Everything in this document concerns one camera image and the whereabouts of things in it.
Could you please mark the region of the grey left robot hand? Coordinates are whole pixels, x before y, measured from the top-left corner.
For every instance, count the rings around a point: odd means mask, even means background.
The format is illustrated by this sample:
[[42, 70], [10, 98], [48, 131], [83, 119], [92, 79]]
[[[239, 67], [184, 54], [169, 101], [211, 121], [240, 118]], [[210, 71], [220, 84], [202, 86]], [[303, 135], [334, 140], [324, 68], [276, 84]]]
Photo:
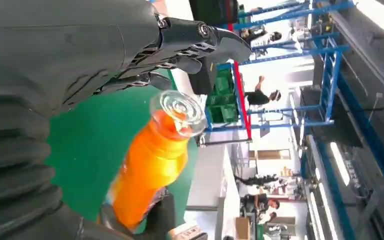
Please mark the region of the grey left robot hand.
[[242, 62], [251, 48], [202, 21], [161, 17], [146, 0], [0, 0], [0, 240], [150, 240], [174, 227], [174, 198], [145, 233], [85, 219], [45, 164], [49, 119], [93, 96], [147, 85], [158, 68]]

